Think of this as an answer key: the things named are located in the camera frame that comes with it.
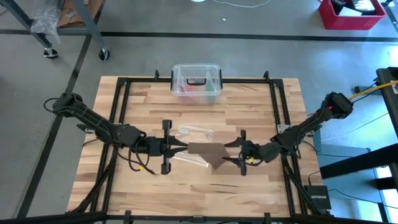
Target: yellow cable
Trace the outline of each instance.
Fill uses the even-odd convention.
[[[394,84],[398,84],[398,80],[394,81],[394,82],[386,83],[386,84],[383,84],[383,85],[379,85],[379,86],[370,88],[370,89],[365,90],[365,91],[362,91],[361,93],[357,93],[357,94],[353,95],[352,97],[350,97],[348,99],[352,100],[353,98],[356,98],[357,96],[361,96],[363,94],[367,94],[367,93],[372,92],[374,90],[378,90],[378,89],[381,89],[381,88],[384,88],[384,87],[387,87],[387,86],[391,86],[391,85],[394,85]]]

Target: plastic bag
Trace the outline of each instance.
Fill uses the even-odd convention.
[[[199,143],[212,143],[214,131],[205,128],[199,128],[189,125],[181,125],[178,129],[178,134],[175,137],[185,143],[199,142]],[[208,167],[209,163],[206,162],[201,156],[197,154],[189,154],[188,152],[178,152],[173,157],[182,161],[187,161],[199,166]]]
[[[57,32],[58,21],[61,16],[63,0],[41,0],[36,1],[36,14],[30,31],[51,35],[57,44],[61,44]]]

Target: concrete floor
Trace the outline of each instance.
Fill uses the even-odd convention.
[[[29,1],[17,2],[29,14],[34,12]],[[370,31],[325,30],[316,11],[318,1],[290,2],[272,0],[263,7],[243,9],[211,1],[107,1],[98,27],[101,31],[126,32],[398,36],[388,17]],[[22,27],[5,13],[0,16],[0,29]],[[0,218],[15,215],[53,118],[42,103],[65,89],[84,39],[62,37],[62,44],[55,46],[60,58],[47,60],[33,37],[0,35],[0,169],[4,170],[0,174]],[[225,77],[261,77],[268,70],[271,77],[299,78],[306,109],[311,113],[327,93],[337,91],[350,96],[354,86],[372,84],[376,69],[398,66],[396,43],[137,37],[106,37],[105,41],[111,50],[110,60],[100,61],[99,46],[91,41],[74,88],[88,106],[93,105],[102,75],[153,76],[156,69],[168,75],[176,63],[217,63]],[[371,149],[395,143],[397,137],[388,116],[344,135],[386,112],[382,98],[370,96],[358,102],[354,113],[344,121],[325,124],[323,143]],[[30,216],[65,211],[84,139],[76,124],[74,119],[63,120]],[[380,125],[383,129],[374,131]],[[341,200],[344,206],[356,205]],[[358,218],[354,212],[342,217]]]

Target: container lid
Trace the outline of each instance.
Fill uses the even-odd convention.
[[[216,64],[173,66],[172,92],[176,96],[217,96],[221,82],[220,66]]]

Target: plastic storage container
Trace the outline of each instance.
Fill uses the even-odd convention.
[[[182,103],[216,103],[222,88],[221,70],[216,64],[173,66],[171,89]]]
[[[371,0],[374,16],[337,16],[330,0],[323,0],[319,6],[323,25],[329,30],[369,30],[386,16],[384,8],[378,0]]]

